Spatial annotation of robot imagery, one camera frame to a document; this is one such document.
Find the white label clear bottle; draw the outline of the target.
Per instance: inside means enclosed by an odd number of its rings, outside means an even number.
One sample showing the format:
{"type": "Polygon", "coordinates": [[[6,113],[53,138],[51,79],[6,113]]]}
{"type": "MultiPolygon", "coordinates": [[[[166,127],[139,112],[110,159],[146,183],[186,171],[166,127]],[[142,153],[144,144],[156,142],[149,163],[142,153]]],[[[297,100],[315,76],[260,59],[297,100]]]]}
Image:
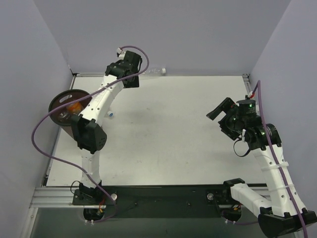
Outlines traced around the white label clear bottle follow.
{"type": "Polygon", "coordinates": [[[111,117],[113,116],[113,112],[108,111],[107,114],[106,114],[106,116],[107,116],[108,118],[111,118],[111,117]]]}

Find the orange label plastic bottle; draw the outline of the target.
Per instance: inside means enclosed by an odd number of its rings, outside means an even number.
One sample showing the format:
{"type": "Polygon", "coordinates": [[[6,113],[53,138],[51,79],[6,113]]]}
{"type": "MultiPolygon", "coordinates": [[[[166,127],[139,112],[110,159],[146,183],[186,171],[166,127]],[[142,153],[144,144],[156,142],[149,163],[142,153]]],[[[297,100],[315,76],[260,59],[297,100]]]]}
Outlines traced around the orange label plastic bottle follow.
{"type": "Polygon", "coordinates": [[[75,114],[75,115],[80,114],[81,111],[83,110],[83,106],[79,102],[70,104],[66,108],[70,114],[75,114]]]}

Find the blue label plastic bottle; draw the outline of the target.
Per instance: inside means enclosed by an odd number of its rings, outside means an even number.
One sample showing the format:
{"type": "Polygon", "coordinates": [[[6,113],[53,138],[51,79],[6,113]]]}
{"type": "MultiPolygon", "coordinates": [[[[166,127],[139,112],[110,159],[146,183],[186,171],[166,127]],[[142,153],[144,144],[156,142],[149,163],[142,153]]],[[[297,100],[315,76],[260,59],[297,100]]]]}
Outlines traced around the blue label plastic bottle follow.
{"type": "Polygon", "coordinates": [[[69,112],[61,112],[56,116],[56,121],[60,124],[70,124],[71,114],[69,112]]]}

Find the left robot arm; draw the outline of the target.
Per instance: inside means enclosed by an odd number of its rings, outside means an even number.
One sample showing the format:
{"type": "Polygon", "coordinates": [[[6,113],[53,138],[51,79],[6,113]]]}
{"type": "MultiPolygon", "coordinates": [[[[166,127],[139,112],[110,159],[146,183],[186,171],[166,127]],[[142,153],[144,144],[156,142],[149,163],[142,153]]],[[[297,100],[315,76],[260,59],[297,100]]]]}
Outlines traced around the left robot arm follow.
{"type": "Polygon", "coordinates": [[[102,129],[104,117],[115,97],[123,88],[139,87],[142,57],[131,51],[117,53],[118,61],[107,66],[100,83],[102,92],[92,96],[85,109],[77,116],[71,117],[71,129],[77,146],[81,150],[82,173],[79,183],[79,198],[91,204],[98,204],[104,199],[99,189],[101,178],[99,172],[100,151],[105,146],[107,135],[102,129]]]}

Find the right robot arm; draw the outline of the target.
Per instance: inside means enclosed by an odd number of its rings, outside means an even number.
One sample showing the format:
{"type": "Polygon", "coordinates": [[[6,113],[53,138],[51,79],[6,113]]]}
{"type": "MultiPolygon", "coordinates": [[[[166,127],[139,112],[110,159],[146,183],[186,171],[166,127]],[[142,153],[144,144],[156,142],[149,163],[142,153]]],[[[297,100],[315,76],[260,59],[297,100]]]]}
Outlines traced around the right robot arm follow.
{"type": "Polygon", "coordinates": [[[277,129],[273,124],[262,123],[256,101],[247,97],[234,102],[227,97],[207,117],[214,120],[220,113],[225,114],[218,122],[221,132],[235,142],[247,143],[247,153],[257,160],[270,196],[267,200],[236,178],[223,183],[227,198],[252,212],[268,238],[294,233],[316,223],[315,212],[306,208],[290,178],[277,129]]]}

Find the brown round bin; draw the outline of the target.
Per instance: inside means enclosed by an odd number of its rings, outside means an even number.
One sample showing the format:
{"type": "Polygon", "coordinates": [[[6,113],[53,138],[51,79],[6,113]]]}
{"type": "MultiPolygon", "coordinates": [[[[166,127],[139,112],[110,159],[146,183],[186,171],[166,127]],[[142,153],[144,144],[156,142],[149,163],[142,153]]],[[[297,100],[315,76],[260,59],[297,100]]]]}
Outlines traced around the brown round bin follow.
{"type": "MultiPolygon", "coordinates": [[[[82,97],[85,97],[87,95],[89,95],[88,92],[86,92],[84,90],[80,90],[80,89],[70,89],[70,90],[66,90],[64,92],[61,92],[60,94],[55,96],[53,98],[53,100],[51,101],[51,103],[49,105],[49,112],[54,110],[55,108],[58,108],[64,104],[75,101],[75,100],[80,99],[82,97]]],[[[83,106],[83,110],[89,105],[89,102],[91,101],[91,99],[92,99],[92,97],[79,102],[83,106]]],[[[55,124],[59,125],[70,137],[73,138],[74,136],[73,136],[72,129],[71,129],[71,122],[70,122],[70,124],[60,124],[56,121],[56,116],[59,113],[68,112],[66,107],[63,107],[63,108],[59,109],[58,111],[52,113],[50,115],[50,118],[55,124]]]]}

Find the clear crushed plastic bottle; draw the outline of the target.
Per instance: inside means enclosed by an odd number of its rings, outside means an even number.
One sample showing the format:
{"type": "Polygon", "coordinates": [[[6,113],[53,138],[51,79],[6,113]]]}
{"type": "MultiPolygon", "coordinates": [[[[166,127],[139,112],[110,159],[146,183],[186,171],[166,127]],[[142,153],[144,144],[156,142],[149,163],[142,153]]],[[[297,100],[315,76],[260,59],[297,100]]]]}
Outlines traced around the clear crushed plastic bottle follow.
{"type": "Polygon", "coordinates": [[[164,76],[166,75],[166,68],[152,67],[147,69],[143,74],[145,76],[164,76]]]}

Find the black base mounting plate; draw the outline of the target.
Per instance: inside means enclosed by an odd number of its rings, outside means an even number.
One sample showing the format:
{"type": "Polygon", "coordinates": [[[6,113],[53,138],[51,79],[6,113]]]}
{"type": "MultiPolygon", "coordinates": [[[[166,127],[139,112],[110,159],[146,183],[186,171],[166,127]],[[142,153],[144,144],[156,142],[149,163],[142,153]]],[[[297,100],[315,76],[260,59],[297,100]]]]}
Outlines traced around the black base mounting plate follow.
{"type": "Polygon", "coordinates": [[[103,186],[94,195],[79,189],[72,204],[84,208],[88,220],[112,218],[220,218],[238,221],[239,202],[230,199],[223,185],[103,186]]]}

